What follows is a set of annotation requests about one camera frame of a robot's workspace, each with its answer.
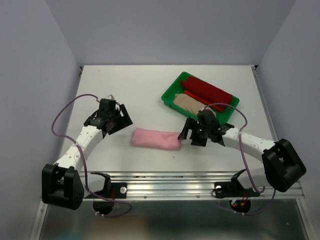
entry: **white wall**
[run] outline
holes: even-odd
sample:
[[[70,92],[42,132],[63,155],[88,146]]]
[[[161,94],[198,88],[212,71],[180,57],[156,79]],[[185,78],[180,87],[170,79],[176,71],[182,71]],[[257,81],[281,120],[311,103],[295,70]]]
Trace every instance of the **white wall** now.
[[[61,147],[51,122],[76,93],[80,71],[44,0],[0,5],[0,239],[21,240],[40,201],[41,170]]]
[[[294,0],[46,0],[85,64],[258,64]]]
[[[258,76],[278,136],[294,144],[307,168],[301,183],[320,237],[319,0],[296,1]]]

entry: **beige cloth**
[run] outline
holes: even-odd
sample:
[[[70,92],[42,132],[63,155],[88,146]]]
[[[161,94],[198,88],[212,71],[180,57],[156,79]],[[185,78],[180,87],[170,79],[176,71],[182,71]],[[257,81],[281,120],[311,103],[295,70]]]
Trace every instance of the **beige cloth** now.
[[[194,98],[184,93],[176,94],[174,96],[173,103],[194,115],[197,115],[199,111],[205,106],[203,103],[195,100]]]

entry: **pink cloth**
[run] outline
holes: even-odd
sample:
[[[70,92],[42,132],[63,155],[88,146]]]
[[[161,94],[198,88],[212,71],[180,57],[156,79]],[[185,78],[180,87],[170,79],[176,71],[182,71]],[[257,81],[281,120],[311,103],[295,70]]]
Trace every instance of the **pink cloth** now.
[[[132,145],[144,148],[179,150],[179,132],[166,132],[136,128],[133,133]]]

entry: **cable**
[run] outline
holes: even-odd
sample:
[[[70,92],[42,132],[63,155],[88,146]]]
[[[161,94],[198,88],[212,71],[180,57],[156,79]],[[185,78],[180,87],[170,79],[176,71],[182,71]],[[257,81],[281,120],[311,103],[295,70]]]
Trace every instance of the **cable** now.
[[[265,191],[266,188],[263,187],[262,190],[259,190],[259,189],[257,188],[257,186],[255,185],[254,180],[253,180],[252,175],[251,175],[251,172],[250,172],[249,167],[248,167],[248,163],[247,163],[246,156],[245,156],[245,152],[244,152],[244,146],[243,146],[243,143],[242,143],[241,133],[242,133],[242,130],[248,125],[248,120],[247,120],[246,116],[245,116],[239,109],[237,109],[236,107],[231,106],[231,105],[226,104],[226,103],[212,103],[212,104],[206,105],[204,108],[207,108],[207,107],[210,107],[210,106],[213,106],[213,105],[224,105],[224,106],[228,106],[228,107],[236,110],[236,111],[237,111],[238,113],[240,113],[240,114],[242,115],[242,117],[244,118],[244,125],[239,129],[239,146],[240,146],[240,152],[241,152],[241,156],[242,156],[242,160],[243,160],[243,163],[244,163],[246,172],[248,173],[248,177],[249,177],[249,180],[250,180],[250,183],[251,183],[253,189],[254,189],[258,194],[262,194],[262,193]]]
[[[93,196],[95,196],[96,198],[99,198],[99,199],[102,199],[102,200],[105,200],[105,201],[108,201],[108,202],[112,202],[112,203],[118,203],[118,204],[126,204],[129,206],[129,209],[122,212],[122,213],[119,213],[119,214],[116,214],[116,215],[111,215],[111,216],[108,216],[108,215],[103,215],[103,214],[100,214],[99,212],[96,212],[96,215],[99,215],[101,217],[104,217],[104,218],[116,218],[116,217],[120,217],[120,216],[123,216],[125,214],[127,214],[128,212],[130,212],[130,210],[132,209],[132,205],[127,202],[127,201],[118,201],[118,200],[113,200],[113,199],[109,199],[109,198],[105,198],[103,196],[100,196],[96,193],[94,193],[93,191],[90,190],[89,188],[89,184],[88,184],[88,169],[87,169],[87,164],[86,164],[86,158],[85,158],[85,155],[84,155],[84,152],[82,151],[81,147],[77,144],[77,141],[68,136],[68,135],[65,135],[65,134],[58,134],[56,133],[54,127],[55,127],[55,124],[56,124],[56,121],[58,120],[58,118],[60,117],[60,115],[64,112],[64,110],[66,110],[67,107],[69,107],[75,100],[81,98],[81,97],[85,97],[85,96],[91,96],[91,97],[94,97],[95,100],[97,102],[98,101],[98,97],[96,95],[93,95],[93,94],[90,94],[90,93],[86,93],[86,94],[81,94],[79,96],[77,96],[76,98],[74,98],[72,101],[70,101],[69,103],[67,103],[67,105],[65,105],[64,108],[62,108],[62,110],[57,114],[57,116],[54,118],[53,122],[52,122],[52,125],[51,125],[51,132],[57,136],[57,137],[63,137],[63,138],[66,138],[66,139],[69,139],[71,142],[73,142],[75,144],[75,146],[78,148],[79,150],[79,153],[80,153],[80,156],[81,156],[81,160],[82,160],[82,164],[83,164],[83,168],[84,168],[84,180],[85,180],[85,189],[90,193],[92,194]]]
[[[246,193],[246,200],[244,201],[244,198],[242,198],[240,205],[244,206],[246,204],[246,202],[248,202],[249,200],[249,192]]]
[[[217,208],[232,212],[234,214],[240,214],[240,215],[244,215],[244,216],[252,216],[252,215],[256,215],[256,214],[259,214],[259,213],[262,213],[263,211],[265,211],[270,206],[270,204],[273,202],[273,200],[275,199],[275,196],[276,196],[276,190],[274,189],[272,197],[271,197],[270,201],[268,202],[268,204],[265,207],[263,207],[263,208],[261,208],[261,209],[259,209],[257,211],[254,211],[254,212],[243,213],[243,212],[238,212],[238,211],[235,211],[235,210],[231,210],[231,209],[225,208],[225,207],[217,205],[217,204],[215,204],[215,206]]]
[[[243,202],[247,202],[248,201],[248,199],[249,199],[249,192],[247,191],[245,194],[244,194],[244,196],[243,196],[243,198],[241,199],[241,204],[243,203]]]

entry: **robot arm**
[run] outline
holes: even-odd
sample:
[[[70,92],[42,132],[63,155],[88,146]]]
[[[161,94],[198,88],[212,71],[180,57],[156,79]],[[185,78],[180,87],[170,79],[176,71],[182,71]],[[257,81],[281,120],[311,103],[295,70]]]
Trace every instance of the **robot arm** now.
[[[203,146],[207,139],[222,146],[240,149],[239,130],[228,123],[221,125],[213,112],[203,110],[197,115],[198,121],[186,120],[179,139],[186,139],[191,130],[191,145]],[[242,150],[244,153],[263,163],[263,168],[250,171],[257,187],[271,186],[280,192],[286,192],[305,173],[306,167],[299,158],[291,143],[285,139],[279,141],[265,140],[241,132]],[[247,171],[241,170],[228,182],[216,182],[219,190],[215,191],[217,198],[241,197],[250,192],[251,197],[259,194],[252,190],[252,184]]]
[[[42,169],[44,203],[75,210],[83,198],[89,195],[79,176],[83,161],[78,146],[82,149],[84,159],[87,160],[107,134],[111,135],[133,124],[125,106],[111,98],[100,100],[99,109],[84,122],[76,144],[73,144],[53,165],[47,164]],[[91,174],[94,174],[90,177],[90,188],[93,192],[110,187],[110,176],[100,172]]]

